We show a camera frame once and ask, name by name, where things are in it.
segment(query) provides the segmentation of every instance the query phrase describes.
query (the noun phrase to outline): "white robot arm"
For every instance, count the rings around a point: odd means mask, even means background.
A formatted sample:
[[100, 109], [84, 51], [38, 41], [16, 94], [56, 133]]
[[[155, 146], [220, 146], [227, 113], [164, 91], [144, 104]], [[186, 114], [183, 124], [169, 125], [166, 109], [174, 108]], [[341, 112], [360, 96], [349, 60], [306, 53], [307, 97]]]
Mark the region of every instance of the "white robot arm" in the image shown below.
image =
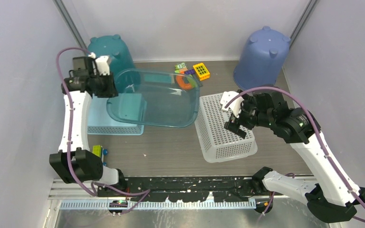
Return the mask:
[[[323, 222], [349, 221], [356, 214], [354, 205], [358, 204], [353, 193], [357, 193], [365, 202], [365, 188], [355, 184], [342, 169], [315, 119], [328, 155], [321, 150], [304, 111], [301, 108], [289, 109], [281, 93], [274, 91], [253, 96], [244, 95], [225, 108], [225, 105], [238, 94], [234, 91], [223, 93], [220, 101], [222, 111], [232, 111], [230, 120], [225, 123], [224, 128], [243, 138], [246, 133], [240, 126], [248, 129], [255, 126], [270, 128], [277, 137], [283, 138], [301, 156], [318, 181], [316, 185], [310, 185], [264, 167], [253, 176], [253, 179], [259, 182], [259, 186], [264, 190], [279, 192], [304, 203]], [[343, 183], [328, 161], [328, 156], [348, 180], [352, 191], [349, 191]]]
[[109, 56], [96, 58], [92, 53], [89, 57], [73, 58], [73, 76], [66, 78], [65, 83], [72, 97], [73, 111], [70, 110], [69, 98], [62, 88], [65, 100], [64, 131], [58, 153], [51, 154], [49, 163], [65, 183], [75, 183], [67, 165], [67, 143], [69, 129], [71, 135], [72, 168], [83, 181], [98, 181], [106, 185], [116, 185], [123, 178], [117, 169], [103, 166], [101, 158], [90, 152], [87, 141], [87, 120], [93, 94], [97, 97], [114, 97], [117, 91], [114, 85], [113, 74], [110, 72]]

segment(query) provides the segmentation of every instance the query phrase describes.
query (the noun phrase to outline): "white wall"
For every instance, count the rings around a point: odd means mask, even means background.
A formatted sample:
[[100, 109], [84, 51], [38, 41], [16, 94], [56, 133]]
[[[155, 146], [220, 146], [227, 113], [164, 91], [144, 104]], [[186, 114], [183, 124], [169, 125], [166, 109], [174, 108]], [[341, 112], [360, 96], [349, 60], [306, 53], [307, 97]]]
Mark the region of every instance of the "white wall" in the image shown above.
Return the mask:
[[75, 45], [52, 1], [0, 0], [0, 228], [42, 225], [64, 121], [55, 56]]
[[[319, 120], [347, 173], [365, 187], [365, 1], [320, 1], [285, 70], [291, 92]], [[345, 227], [365, 225], [352, 220]]]
[[238, 59], [248, 36], [269, 25], [290, 36], [308, 0], [65, 0], [78, 30], [120, 34], [132, 57], [151, 60]]

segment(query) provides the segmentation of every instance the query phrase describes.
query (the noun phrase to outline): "small toy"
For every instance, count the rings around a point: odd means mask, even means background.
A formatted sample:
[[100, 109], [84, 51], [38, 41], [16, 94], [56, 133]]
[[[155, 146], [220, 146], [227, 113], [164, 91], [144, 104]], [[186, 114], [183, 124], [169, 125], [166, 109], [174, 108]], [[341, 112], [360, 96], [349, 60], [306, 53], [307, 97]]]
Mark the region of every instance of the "small toy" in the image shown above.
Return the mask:
[[181, 75], [176, 75], [175, 76], [175, 81], [177, 82], [177, 84], [181, 87], [181, 89], [185, 89], [185, 90], [190, 90], [193, 88], [192, 84], [189, 80], [187, 81], [186, 77], [183, 77]]
[[194, 69], [187, 70], [187, 71], [184, 72], [184, 74], [190, 75], [193, 79], [195, 79], [196, 84], [198, 84], [199, 87], [202, 87], [203, 86], [202, 82], [199, 80], [198, 76], [196, 75]]
[[176, 70], [187, 68], [185, 63], [180, 63], [180, 64], [177, 64], [177, 65], [174, 65], [174, 67], [175, 67]]
[[198, 64], [194, 65], [193, 67], [194, 67], [194, 70], [195, 70], [196, 74], [198, 75], [200, 81], [211, 77], [211, 74], [209, 73], [208, 69], [205, 67], [205, 64], [198, 63]]
[[195, 70], [194, 70], [194, 69], [186, 70], [186, 71], [184, 72], [184, 74], [186, 74], [186, 75], [194, 75], [194, 74], [195, 74]]
[[185, 71], [187, 71], [188, 69], [185, 67], [185, 68], [181, 68], [181, 69], [179, 69], [179, 71], [180, 71], [180, 74], [184, 74], [184, 72]]
[[101, 158], [101, 162], [103, 163], [103, 165], [107, 166], [107, 163], [104, 162], [104, 156], [106, 156], [108, 154], [107, 149], [103, 149], [103, 147], [100, 145], [95, 145], [95, 146], [93, 146], [92, 153], [94, 155], [96, 155], [97, 157]]

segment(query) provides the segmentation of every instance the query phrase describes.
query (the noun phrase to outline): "light blue basket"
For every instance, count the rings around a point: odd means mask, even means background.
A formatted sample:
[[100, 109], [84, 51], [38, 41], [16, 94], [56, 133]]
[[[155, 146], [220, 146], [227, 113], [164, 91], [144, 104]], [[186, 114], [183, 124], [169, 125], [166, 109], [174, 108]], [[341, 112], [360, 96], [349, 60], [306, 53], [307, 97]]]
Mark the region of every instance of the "light blue basket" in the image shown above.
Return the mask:
[[[144, 109], [144, 101], [139, 94], [129, 94], [136, 101], [141, 101], [142, 109]], [[108, 98], [93, 97], [90, 104], [89, 119], [87, 124], [87, 134], [99, 135], [141, 135], [144, 132], [144, 126], [134, 123], [122, 123], [113, 120], [107, 112]]]

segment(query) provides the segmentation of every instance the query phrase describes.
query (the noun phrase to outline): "gray floor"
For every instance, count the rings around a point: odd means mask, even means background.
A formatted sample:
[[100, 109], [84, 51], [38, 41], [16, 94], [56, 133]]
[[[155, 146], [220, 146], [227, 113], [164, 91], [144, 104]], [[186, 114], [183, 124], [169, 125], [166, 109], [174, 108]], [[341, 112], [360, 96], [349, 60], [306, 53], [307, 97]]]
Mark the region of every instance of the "gray floor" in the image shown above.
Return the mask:
[[[259, 228], [328, 228], [307, 207], [289, 198], [275, 198]], [[56, 228], [255, 228], [259, 213], [252, 209], [135, 210], [126, 215], [108, 211], [61, 210]]]
[[[178, 63], [138, 63], [136, 67], [172, 72], [175, 64]], [[232, 77], [237, 61], [204, 64], [211, 77], [202, 81], [201, 95], [238, 89]], [[279, 75], [276, 86], [288, 91], [283, 74]], [[140, 136], [90, 135], [89, 145], [107, 148], [108, 167], [121, 169], [126, 176], [252, 175], [263, 166], [281, 173], [311, 174], [300, 156], [272, 131], [255, 128], [254, 135], [258, 145], [255, 155], [221, 163], [204, 160], [194, 124], [182, 129], [145, 126]]]

